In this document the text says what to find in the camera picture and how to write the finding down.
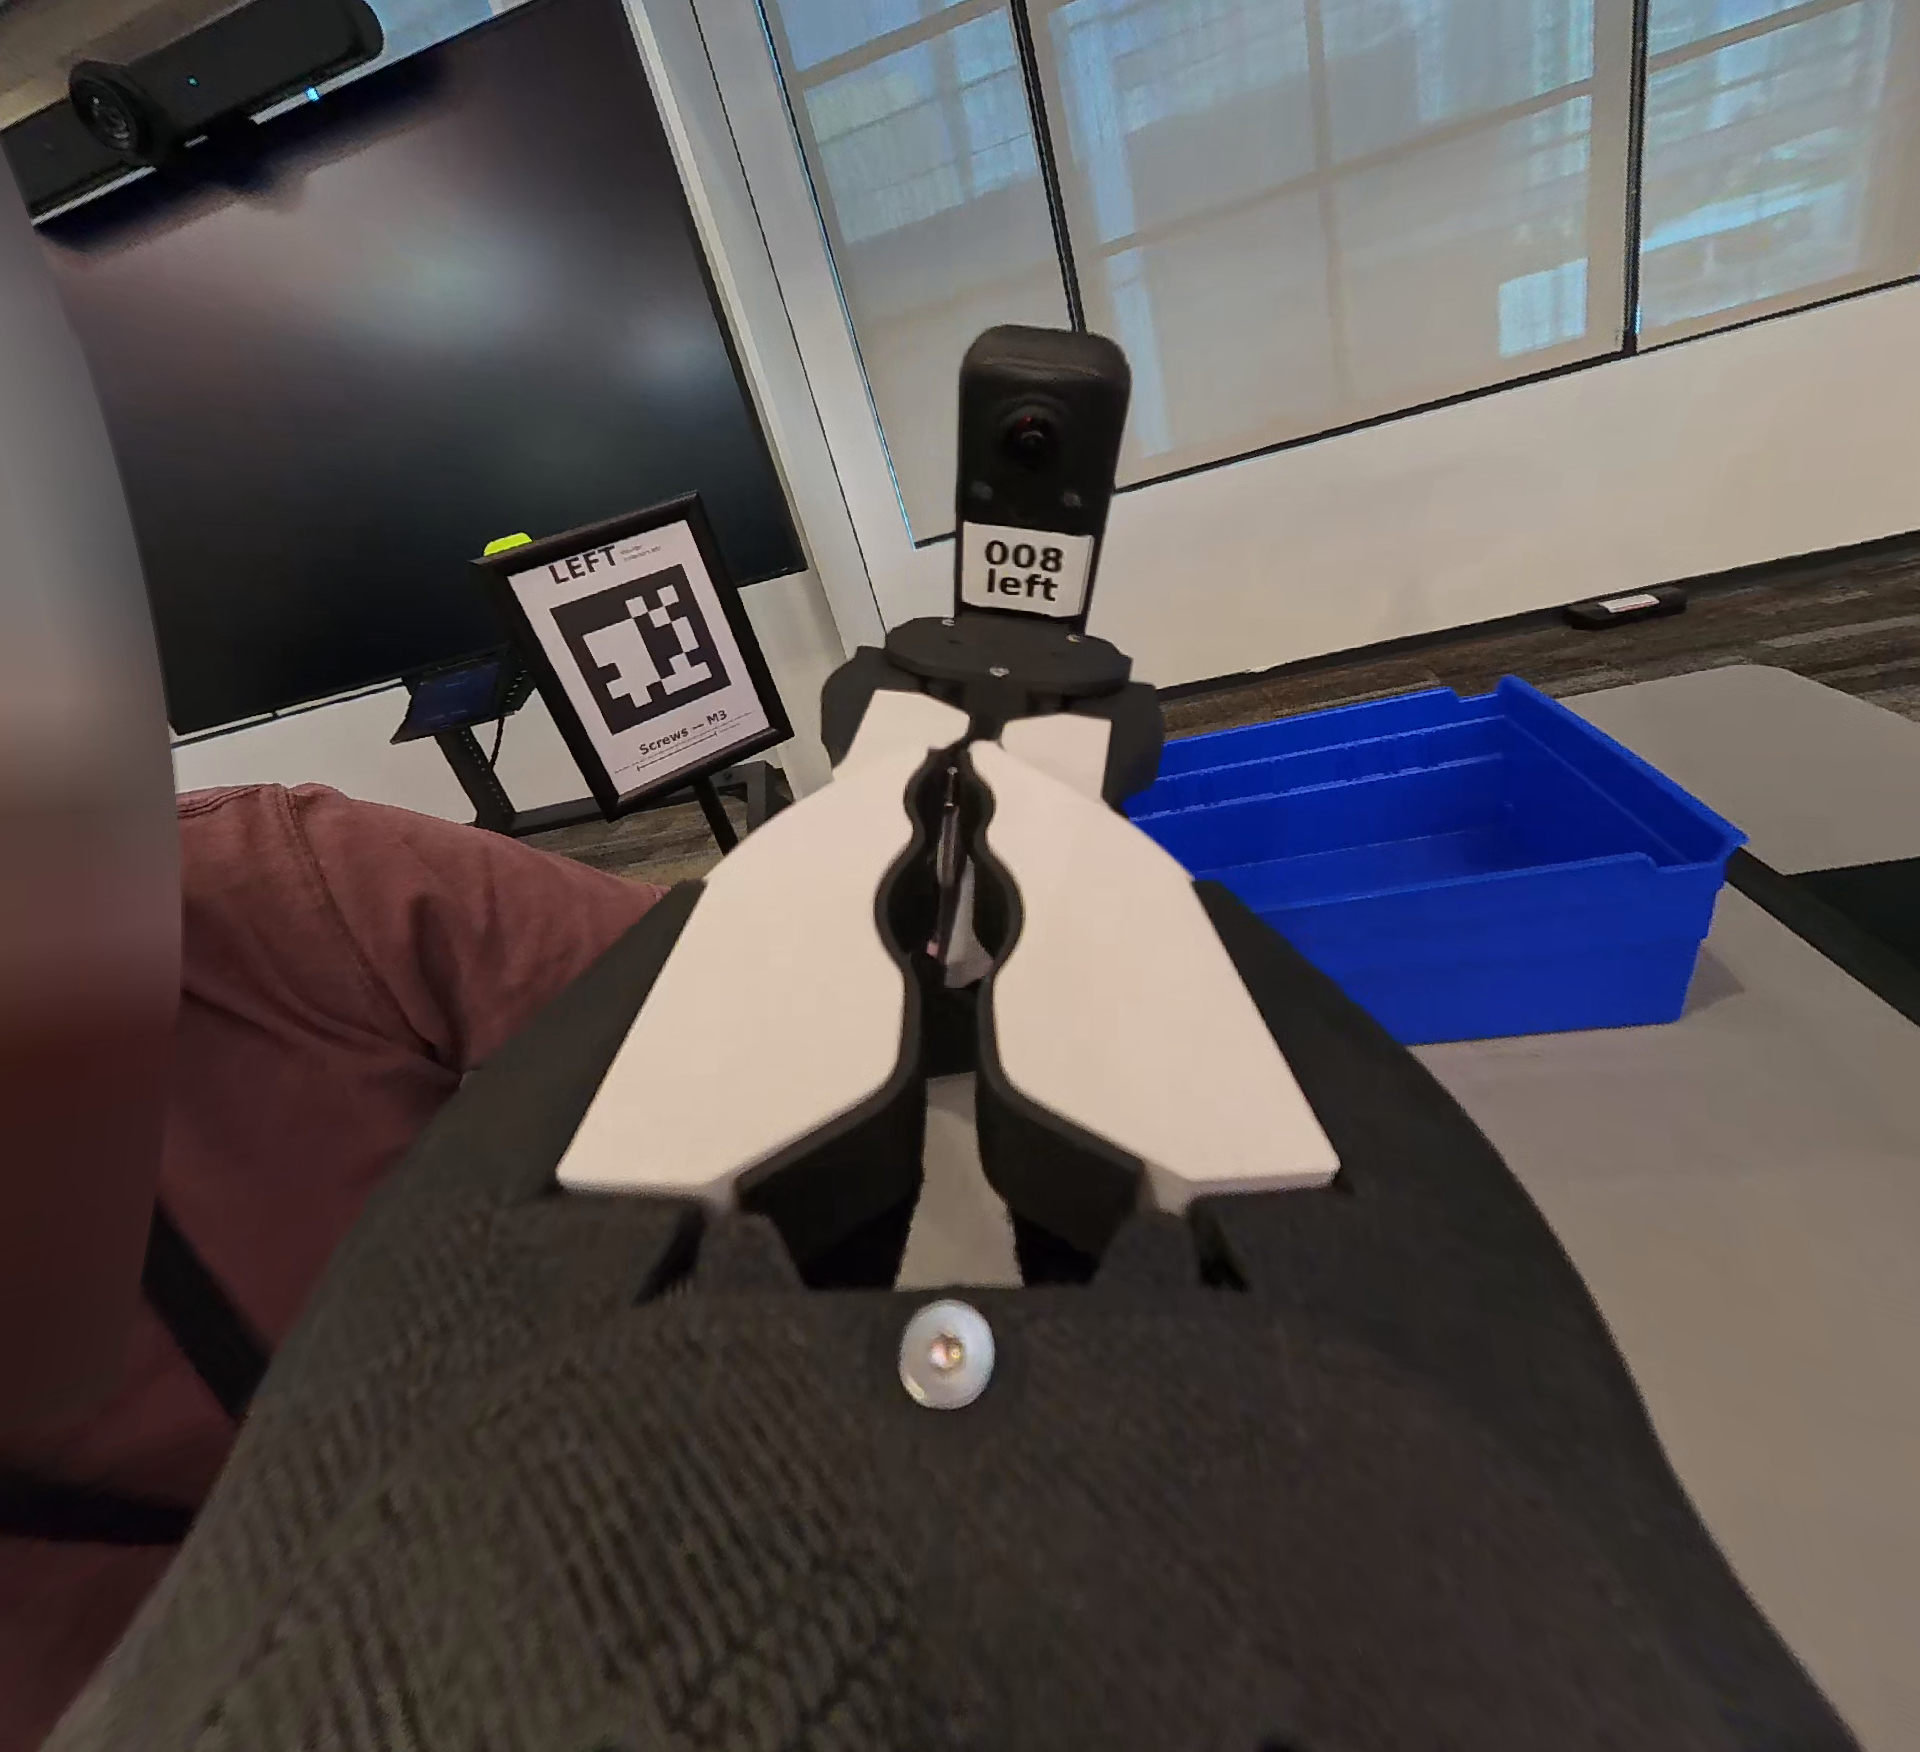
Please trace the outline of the large black screen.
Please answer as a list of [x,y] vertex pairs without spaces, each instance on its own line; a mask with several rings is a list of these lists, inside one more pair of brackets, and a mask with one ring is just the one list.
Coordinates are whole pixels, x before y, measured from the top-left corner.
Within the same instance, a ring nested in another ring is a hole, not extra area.
[[218,731],[501,642],[474,576],[700,493],[807,570],[624,0],[529,0],[34,223]]

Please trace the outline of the long metal bolt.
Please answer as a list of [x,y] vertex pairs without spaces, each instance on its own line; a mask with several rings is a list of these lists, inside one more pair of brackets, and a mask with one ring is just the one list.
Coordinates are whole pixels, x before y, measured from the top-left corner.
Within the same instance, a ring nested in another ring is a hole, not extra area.
[[960,768],[947,768],[944,803],[936,839],[936,918],[927,941],[927,956],[936,963],[944,988],[962,988],[973,984],[977,932],[977,877],[970,851],[970,816],[962,810]]

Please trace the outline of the window with white blinds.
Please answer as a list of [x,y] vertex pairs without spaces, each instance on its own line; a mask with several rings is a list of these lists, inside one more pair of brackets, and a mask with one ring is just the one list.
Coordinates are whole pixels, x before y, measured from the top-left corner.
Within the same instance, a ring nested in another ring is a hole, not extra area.
[[916,544],[982,328],[1119,485],[1917,280],[1917,0],[756,0]]

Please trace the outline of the black framed marker sign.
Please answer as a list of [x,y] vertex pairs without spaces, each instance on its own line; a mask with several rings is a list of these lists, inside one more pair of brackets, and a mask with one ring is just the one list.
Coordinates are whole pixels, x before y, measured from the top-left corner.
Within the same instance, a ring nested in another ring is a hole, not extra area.
[[471,570],[606,821],[794,739],[700,493]]

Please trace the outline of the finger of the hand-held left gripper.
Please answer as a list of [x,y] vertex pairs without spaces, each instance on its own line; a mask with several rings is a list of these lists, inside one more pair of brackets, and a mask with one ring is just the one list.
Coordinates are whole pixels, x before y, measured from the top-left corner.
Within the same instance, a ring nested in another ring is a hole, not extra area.
[[1029,716],[994,739],[999,821],[1117,821],[1105,798],[1111,724]]
[[916,691],[876,691],[844,753],[844,783],[908,798],[930,763],[965,740],[965,710]]

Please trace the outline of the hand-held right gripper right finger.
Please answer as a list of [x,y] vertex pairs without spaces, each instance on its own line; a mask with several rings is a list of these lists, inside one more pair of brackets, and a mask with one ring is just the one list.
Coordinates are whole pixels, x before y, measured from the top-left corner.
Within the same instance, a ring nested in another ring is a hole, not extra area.
[[999,821],[960,752],[977,877],[973,1129],[1024,1285],[1090,1285],[1138,1216],[1335,1191],[1339,1159],[1192,877],[1127,816]]

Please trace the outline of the small tablet on stand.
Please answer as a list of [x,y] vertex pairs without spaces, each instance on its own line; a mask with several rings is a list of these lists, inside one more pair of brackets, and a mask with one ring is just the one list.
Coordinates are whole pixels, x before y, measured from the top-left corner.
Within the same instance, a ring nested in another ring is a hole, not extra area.
[[495,776],[495,756],[508,716],[519,712],[529,693],[532,675],[513,652],[423,671],[409,680],[409,708],[390,745],[437,745],[459,787],[469,796],[471,822],[495,835],[513,835],[519,810]]

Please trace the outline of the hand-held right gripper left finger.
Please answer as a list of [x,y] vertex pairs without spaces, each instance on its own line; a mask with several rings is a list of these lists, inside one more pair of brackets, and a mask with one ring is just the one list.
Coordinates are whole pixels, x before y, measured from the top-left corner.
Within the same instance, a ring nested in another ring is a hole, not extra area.
[[581,1198],[761,1216],[807,1285],[895,1285],[927,1183],[921,1008],[887,898],[955,735],[867,735],[705,877],[558,1159]]

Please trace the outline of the black video bar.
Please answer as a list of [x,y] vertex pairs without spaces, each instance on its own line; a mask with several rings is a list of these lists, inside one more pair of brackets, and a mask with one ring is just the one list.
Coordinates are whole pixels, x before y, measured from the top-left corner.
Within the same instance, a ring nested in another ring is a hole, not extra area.
[[166,165],[207,133],[250,120],[386,46],[366,0],[255,0],[133,62],[83,61],[67,102],[125,165]]

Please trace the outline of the blue plastic bin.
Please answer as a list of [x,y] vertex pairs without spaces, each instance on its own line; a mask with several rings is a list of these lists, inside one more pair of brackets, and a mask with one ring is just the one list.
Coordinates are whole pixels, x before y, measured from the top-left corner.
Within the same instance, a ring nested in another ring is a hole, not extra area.
[[1748,846],[1521,680],[1166,740],[1127,814],[1401,1045],[1679,1020]]

